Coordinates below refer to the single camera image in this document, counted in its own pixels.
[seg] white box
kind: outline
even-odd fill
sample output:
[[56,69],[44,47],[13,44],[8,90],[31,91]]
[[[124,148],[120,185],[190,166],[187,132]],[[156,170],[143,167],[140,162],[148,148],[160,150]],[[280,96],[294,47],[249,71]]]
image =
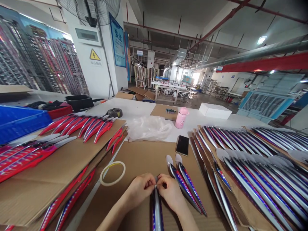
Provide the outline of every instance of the white box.
[[215,104],[201,103],[199,111],[202,115],[218,119],[228,119],[232,111]]

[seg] smartphone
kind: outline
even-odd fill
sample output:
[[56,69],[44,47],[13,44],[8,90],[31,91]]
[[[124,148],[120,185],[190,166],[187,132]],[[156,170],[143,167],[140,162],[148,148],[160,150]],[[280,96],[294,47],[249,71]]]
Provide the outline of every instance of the smartphone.
[[175,152],[182,154],[184,156],[188,156],[188,143],[189,143],[188,137],[180,135],[177,138]]

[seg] air duct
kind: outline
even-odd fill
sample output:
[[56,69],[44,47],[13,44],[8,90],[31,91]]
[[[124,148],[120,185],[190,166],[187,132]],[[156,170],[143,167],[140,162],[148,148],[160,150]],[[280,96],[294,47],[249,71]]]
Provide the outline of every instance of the air duct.
[[179,50],[176,51],[176,54],[170,59],[169,63],[166,65],[166,67],[179,65],[185,59],[186,52],[187,52],[186,49],[179,48]]
[[287,54],[296,51],[308,50],[308,34],[293,38],[284,42],[274,43],[265,47],[257,48],[254,50],[246,51],[238,55],[222,58],[219,61],[199,65],[192,69],[202,69],[208,67],[225,66],[228,64],[250,61],[256,58],[272,56],[277,54]]

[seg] pink water bottle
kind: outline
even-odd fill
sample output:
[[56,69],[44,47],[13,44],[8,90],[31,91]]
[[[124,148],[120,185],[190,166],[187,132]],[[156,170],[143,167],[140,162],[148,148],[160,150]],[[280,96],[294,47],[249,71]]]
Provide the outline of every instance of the pink water bottle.
[[188,115],[188,109],[186,107],[181,107],[179,113],[177,114],[176,121],[175,121],[175,127],[178,129],[182,129],[184,126],[184,122],[186,119],[186,115]]

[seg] finger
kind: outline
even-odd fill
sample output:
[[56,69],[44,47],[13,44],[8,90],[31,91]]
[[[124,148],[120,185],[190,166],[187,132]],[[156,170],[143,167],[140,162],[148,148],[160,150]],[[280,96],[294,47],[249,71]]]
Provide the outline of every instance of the finger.
[[165,183],[168,186],[169,182],[170,182],[170,178],[168,176],[163,176],[157,181],[157,184]]
[[155,185],[151,185],[149,187],[146,188],[146,196],[151,195],[151,193],[153,192],[153,190],[155,189]]
[[144,177],[144,180],[146,182],[152,182],[152,184],[156,184],[156,180],[154,178],[154,176],[151,174],[151,173],[146,173],[146,174],[143,174],[143,177]]
[[162,178],[162,177],[164,177],[164,176],[168,176],[168,175],[161,173],[161,174],[158,175],[157,178],[160,179],[160,178]]
[[160,194],[162,197],[164,197],[164,190],[165,190],[164,186],[163,186],[162,184],[157,184],[156,187],[157,187],[157,189],[158,189],[159,194]]

